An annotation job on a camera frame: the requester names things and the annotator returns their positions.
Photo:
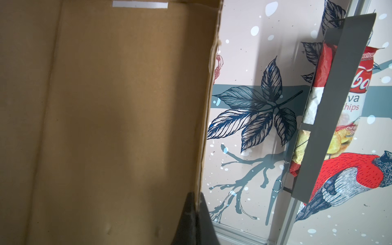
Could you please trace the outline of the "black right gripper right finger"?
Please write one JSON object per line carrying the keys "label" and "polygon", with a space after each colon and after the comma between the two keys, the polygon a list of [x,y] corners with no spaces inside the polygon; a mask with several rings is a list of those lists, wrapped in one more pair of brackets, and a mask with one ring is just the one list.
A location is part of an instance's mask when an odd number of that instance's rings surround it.
{"label": "black right gripper right finger", "polygon": [[197,245],[220,245],[203,193],[200,193],[197,214]]}

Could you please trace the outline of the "brown cardboard box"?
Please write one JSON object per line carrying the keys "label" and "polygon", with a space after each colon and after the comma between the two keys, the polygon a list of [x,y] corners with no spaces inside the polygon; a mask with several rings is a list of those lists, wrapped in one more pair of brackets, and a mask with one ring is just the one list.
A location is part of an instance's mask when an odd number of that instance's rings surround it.
{"label": "brown cardboard box", "polygon": [[171,245],[198,216],[222,1],[1,1],[1,244]]}

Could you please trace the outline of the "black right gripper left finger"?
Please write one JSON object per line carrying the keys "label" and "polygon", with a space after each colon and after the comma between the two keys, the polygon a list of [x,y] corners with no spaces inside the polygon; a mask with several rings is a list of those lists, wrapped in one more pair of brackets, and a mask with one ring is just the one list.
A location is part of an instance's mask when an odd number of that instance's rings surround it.
{"label": "black right gripper left finger", "polygon": [[197,215],[195,208],[195,194],[187,194],[181,217],[171,245],[197,244]]}

